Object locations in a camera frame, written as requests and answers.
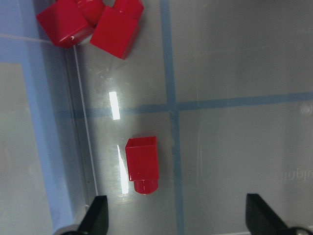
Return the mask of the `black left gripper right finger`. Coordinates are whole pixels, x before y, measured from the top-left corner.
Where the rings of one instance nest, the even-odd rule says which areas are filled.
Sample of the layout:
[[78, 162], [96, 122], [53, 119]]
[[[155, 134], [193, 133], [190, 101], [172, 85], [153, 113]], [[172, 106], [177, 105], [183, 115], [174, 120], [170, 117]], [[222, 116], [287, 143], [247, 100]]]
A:
[[246, 195], [246, 227], [252, 235], [311, 235], [312, 230], [288, 226], [256, 193]]

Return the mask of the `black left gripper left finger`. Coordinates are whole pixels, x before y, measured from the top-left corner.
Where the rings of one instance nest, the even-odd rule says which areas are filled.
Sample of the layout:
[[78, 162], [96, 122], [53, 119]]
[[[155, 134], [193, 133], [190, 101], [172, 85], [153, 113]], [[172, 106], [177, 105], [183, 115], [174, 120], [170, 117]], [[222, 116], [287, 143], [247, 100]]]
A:
[[106, 195], [96, 196], [79, 225], [58, 229], [56, 235], [106, 235], [109, 230], [109, 210]]

